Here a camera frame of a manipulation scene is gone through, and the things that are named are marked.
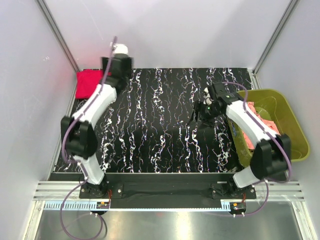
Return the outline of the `red t shirt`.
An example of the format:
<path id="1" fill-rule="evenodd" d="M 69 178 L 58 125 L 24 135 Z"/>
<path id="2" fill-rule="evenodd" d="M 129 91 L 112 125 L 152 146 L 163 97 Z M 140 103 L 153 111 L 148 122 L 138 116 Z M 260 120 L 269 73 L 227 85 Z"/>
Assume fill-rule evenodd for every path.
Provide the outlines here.
<path id="1" fill-rule="evenodd" d="M 102 77 L 103 71 L 101 69 L 84 69 L 77 72 L 75 98 L 77 100 L 90 98 Z"/>

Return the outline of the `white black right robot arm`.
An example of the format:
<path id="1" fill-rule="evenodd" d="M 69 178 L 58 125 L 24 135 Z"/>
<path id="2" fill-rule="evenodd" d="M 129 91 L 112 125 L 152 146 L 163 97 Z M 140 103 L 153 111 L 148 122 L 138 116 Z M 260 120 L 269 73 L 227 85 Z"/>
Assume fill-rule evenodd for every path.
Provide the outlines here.
<path id="1" fill-rule="evenodd" d="M 239 198 L 249 186 L 267 182 L 272 176 L 287 173 L 292 175 L 291 140 L 269 128 L 249 107 L 246 91 L 244 96 L 227 92 L 227 82 L 217 82 L 203 91 L 203 100 L 194 103 L 190 121 L 202 121 L 209 125 L 214 118 L 225 115 L 249 138 L 253 154 L 249 165 L 235 173 L 227 182 L 225 191 L 232 198 Z"/>

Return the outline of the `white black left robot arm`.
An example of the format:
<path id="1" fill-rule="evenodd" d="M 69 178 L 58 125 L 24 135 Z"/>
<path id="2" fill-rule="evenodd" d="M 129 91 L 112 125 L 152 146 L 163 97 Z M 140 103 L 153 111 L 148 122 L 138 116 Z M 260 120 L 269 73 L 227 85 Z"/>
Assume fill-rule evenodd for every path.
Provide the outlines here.
<path id="1" fill-rule="evenodd" d="M 110 47 L 110 55 L 101 59 L 102 79 L 92 95 L 78 111 L 60 121 L 62 158 L 80 167 L 84 175 L 83 188 L 97 198 L 108 193 L 108 184 L 97 159 L 98 140 L 94 129 L 109 105 L 126 88 L 133 65 L 125 44 L 113 41 Z"/>

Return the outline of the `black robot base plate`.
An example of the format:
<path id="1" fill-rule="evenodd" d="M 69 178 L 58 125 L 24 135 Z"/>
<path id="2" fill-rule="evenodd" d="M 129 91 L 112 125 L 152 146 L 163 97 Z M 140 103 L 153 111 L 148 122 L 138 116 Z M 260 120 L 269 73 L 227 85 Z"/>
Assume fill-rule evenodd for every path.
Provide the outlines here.
<path id="1" fill-rule="evenodd" d="M 213 209 L 222 200 L 255 200 L 252 186 L 229 194 L 226 192 L 231 173 L 107 173 L 108 192 L 89 193 L 82 186 L 81 199 L 111 200 L 111 208 L 134 210 Z"/>

